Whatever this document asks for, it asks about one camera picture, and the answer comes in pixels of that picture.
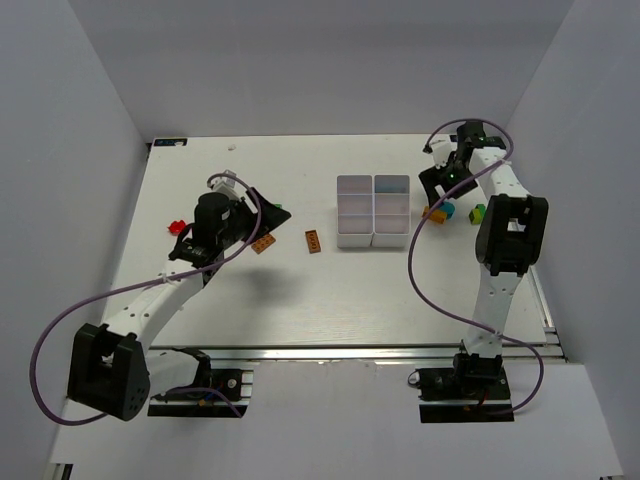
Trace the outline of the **teal rounded lego brick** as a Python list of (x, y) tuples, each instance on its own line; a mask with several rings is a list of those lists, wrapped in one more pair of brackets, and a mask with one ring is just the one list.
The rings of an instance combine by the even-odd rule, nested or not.
[(451, 219), (455, 213), (455, 206), (451, 202), (443, 202), (439, 210), (446, 215), (447, 219)]

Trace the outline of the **small teal lego cube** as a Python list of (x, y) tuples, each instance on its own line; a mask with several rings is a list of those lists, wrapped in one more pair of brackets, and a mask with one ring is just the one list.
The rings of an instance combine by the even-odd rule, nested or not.
[(406, 194), (408, 192), (407, 187), (405, 185), (380, 185), (376, 187), (377, 193), (385, 193), (385, 194)]

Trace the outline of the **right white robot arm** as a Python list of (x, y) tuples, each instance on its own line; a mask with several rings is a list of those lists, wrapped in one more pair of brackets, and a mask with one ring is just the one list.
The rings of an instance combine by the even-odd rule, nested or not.
[(459, 377), (495, 379), (502, 369), (503, 331), (512, 297), (521, 279), (540, 256), (549, 211), (548, 201), (532, 195), (510, 164), (514, 143), (505, 130), (489, 136), (487, 120), (456, 119), (454, 140), (427, 139), (423, 151), (434, 165), (419, 174), (431, 219), (448, 199), (479, 188), (487, 204), (475, 240), (480, 285), (473, 316), (454, 357)]

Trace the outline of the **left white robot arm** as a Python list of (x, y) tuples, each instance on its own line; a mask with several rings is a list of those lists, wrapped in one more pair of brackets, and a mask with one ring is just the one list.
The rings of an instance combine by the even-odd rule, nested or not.
[(190, 347), (152, 355), (150, 346), (227, 262), (226, 251), (246, 247), (290, 220), (291, 214), (257, 190), (239, 197), (224, 188), (201, 195), (194, 219), (178, 234), (156, 285), (145, 287), (120, 312), (75, 334), (67, 396), (129, 421), (153, 397), (224, 395), (212, 385), (211, 360)]

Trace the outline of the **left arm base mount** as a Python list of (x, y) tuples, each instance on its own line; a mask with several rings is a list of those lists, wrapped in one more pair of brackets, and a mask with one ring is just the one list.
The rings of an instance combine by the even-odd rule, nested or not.
[(214, 359), (191, 348), (153, 351), (148, 415), (165, 418), (241, 418), (252, 396), (254, 366)]

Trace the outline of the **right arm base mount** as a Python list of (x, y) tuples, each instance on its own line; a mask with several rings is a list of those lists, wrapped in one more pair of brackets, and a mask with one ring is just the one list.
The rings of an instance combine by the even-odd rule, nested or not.
[(407, 383), (418, 391), (422, 424), (514, 421), (511, 391), (504, 370), (494, 383), (463, 386), (452, 367), (421, 368), (409, 374)]

